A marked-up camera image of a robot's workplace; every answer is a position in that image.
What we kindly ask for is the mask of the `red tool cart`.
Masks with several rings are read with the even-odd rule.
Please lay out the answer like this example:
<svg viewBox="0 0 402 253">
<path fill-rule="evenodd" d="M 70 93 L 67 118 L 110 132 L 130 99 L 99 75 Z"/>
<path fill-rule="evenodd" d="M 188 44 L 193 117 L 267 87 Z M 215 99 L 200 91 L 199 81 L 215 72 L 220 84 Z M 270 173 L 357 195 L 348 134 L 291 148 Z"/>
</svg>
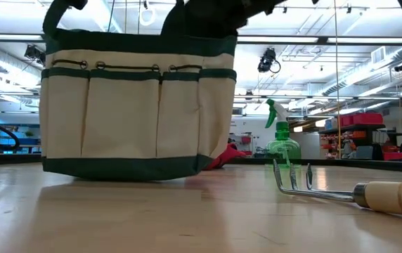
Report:
<svg viewBox="0 0 402 253">
<path fill-rule="evenodd" d="M 253 147 L 251 136 L 240 137 L 240 150 L 244 152 L 246 156 L 252 156 Z"/>
</svg>

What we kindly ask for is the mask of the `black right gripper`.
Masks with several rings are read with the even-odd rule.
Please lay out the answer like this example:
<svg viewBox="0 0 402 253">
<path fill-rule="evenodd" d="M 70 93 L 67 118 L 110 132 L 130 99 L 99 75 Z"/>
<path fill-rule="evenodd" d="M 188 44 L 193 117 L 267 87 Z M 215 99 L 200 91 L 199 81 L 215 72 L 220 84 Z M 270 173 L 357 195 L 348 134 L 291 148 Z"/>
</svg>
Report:
<svg viewBox="0 0 402 253">
<path fill-rule="evenodd" d="M 188 0 L 185 31 L 194 37 L 236 36 L 248 23 L 257 0 Z"/>
</svg>

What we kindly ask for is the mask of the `black storage shelf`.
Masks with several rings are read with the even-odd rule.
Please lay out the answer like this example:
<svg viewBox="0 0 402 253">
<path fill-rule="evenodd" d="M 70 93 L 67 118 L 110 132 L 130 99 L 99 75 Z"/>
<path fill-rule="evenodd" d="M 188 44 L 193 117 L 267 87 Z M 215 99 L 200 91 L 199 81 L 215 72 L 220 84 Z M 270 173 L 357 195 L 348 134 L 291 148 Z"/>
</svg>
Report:
<svg viewBox="0 0 402 253">
<path fill-rule="evenodd" d="M 385 124 L 342 127 L 341 116 L 327 119 L 319 131 L 320 150 L 327 160 L 356 159 L 358 147 L 372 145 L 373 133 L 385 128 Z"/>
</svg>

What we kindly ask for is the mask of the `cream and green gardening bag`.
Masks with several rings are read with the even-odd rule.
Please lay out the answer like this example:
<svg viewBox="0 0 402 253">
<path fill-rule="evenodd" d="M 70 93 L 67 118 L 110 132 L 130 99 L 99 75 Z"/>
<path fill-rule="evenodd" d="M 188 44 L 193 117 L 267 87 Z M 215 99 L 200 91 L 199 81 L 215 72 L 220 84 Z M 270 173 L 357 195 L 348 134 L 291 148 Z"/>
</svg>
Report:
<svg viewBox="0 0 402 253">
<path fill-rule="evenodd" d="M 160 35 L 64 30 L 44 18 L 39 121 L 46 172 L 107 181 L 193 176 L 225 149 L 235 36 L 202 36 L 179 4 Z"/>
</svg>

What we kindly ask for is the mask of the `green spray bottle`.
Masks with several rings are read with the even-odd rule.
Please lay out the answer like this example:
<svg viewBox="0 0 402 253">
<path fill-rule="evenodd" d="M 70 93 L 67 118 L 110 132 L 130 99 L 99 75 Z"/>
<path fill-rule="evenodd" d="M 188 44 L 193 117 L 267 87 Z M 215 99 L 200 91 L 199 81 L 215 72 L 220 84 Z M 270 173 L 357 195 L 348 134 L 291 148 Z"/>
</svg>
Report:
<svg viewBox="0 0 402 253">
<path fill-rule="evenodd" d="M 273 99 L 268 99 L 266 104 L 269 106 L 269 114 L 265 128 L 270 129 L 275 124 L 274 139 L 266 145 L 266 156 L 275 159 L 281 169 L 289 169 L 302 158 L 300 144 L 290 138 L 286 109 Z"/>
</svg>

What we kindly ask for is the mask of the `black ceiling-mounted device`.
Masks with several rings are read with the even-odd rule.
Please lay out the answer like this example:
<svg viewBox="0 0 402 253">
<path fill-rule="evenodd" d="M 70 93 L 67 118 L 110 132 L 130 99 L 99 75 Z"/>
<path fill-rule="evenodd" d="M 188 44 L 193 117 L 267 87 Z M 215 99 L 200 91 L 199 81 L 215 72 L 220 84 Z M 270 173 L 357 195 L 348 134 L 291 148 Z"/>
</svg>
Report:
<svg viewBox="0 0 402 253">
<path fill-rule="evenodd" d="M 46 54 L 41 51 L 36 45 L 28 44 L 24 53 L 24 57 L 42 66 L 45 66 L 46 64 Z"/>
</svg>

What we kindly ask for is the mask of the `red gardening glove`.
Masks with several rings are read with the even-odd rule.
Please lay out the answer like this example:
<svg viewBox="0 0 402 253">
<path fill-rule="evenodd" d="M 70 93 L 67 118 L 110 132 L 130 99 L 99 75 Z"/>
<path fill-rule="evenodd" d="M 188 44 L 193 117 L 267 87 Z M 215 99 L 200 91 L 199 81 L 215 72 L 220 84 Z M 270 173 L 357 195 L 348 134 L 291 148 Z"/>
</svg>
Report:
<svg viewBox="0 0 402 253">
<path fill-rule="evenodd" d="M 226 149 L 207 167 L 204 168 L 204 171 L 210 171 L 214 169 L 221 169 L 226 163 L 230 160 L 233 160 L 237 157 L 246 157 L 247 155 L 238 150 L 236 144 L 229 143 Z"/>
</svg>

